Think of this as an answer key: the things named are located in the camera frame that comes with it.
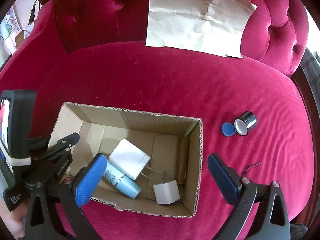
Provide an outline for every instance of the blue gripper pad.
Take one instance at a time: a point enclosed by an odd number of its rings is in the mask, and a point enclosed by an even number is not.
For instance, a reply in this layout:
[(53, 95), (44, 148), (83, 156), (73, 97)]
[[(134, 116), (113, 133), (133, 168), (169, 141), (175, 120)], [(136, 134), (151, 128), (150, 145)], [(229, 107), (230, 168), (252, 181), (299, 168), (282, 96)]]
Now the blue gripper pad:
[(226, 166), (217, 154), (210, 154), (208, 169), (227, 203), (233, 206), (238, 205), (242, 184), (234, 169)]
[(107, 158), (98, 153), (87, 167), (77, 173), (72, 189), (79, 208), (89, 202), (106, 168)]

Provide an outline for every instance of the silver band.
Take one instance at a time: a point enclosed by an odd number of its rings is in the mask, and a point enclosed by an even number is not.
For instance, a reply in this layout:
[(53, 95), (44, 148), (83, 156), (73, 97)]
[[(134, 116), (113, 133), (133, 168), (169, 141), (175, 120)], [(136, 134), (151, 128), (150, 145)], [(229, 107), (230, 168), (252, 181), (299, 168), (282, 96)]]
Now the silver band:
[(120, 179), (118, 179), (117, 183), (115, 184), (115, 187), (118, 185), (118, 183), (121, 181), (121, 179), (124, 178), (125, 175), (122, 175), (122, 177)]

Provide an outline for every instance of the sofa backrest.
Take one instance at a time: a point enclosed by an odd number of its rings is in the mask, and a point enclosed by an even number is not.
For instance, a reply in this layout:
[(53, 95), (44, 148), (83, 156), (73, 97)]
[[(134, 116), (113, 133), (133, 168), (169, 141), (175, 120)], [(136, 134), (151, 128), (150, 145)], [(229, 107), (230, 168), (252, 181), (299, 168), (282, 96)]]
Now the sofa backrest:
[[(291, 76), (305, 51), (308, 18), (300, 0), (248, 0), (257, 5), (241, 54)], [(68, 52), (146, 39), (149, 0), (56, 0), (56, 20)]]

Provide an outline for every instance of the blue bottle cap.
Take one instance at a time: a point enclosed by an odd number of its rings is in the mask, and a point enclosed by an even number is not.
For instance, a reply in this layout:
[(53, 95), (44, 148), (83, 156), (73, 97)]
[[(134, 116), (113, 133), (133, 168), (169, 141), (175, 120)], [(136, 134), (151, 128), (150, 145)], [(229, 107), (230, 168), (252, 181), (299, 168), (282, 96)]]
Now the blue bottle cap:
[(257, 124), (257, 118), (256, 116), (250, 112), (247, 111), (241, 115), (241, 117), (237, 118), (234, 122), (234, 126), (236, 128), (236, 131), (238, 134), (242, 136), (246, 136), (248, 132), (255, 127)]
[(236, 133), (236, 128), (233, 124), (225, 122), (221, 127), (221, 131), (224, 136), (230, 137)]
[(136, 196), (141, 192), (141, 188), (139, 188), (139, 186), (126, 175), (124, 175), (121, 181), (119, 181), (118, 185), (116, 185), (116, 188), (123, 194), (133, 199), (135, 199)]

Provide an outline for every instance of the white wall charger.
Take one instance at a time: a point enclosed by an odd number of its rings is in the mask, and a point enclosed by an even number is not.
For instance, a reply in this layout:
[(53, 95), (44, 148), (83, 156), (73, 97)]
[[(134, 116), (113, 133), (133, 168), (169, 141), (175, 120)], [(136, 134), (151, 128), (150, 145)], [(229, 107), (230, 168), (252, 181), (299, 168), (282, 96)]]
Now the white wall charger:
[(147, 163), (150, 159), (149, 155), (127, 139), (121, 140), (109, 156), (109, 161), (133, 180), (136, 180), (140, 174), (147, 177), (141, 172), (145, 167), (149, 168)]
[(180, 199), (176, 180), (153, 185), (158, 204), (171, 204)]

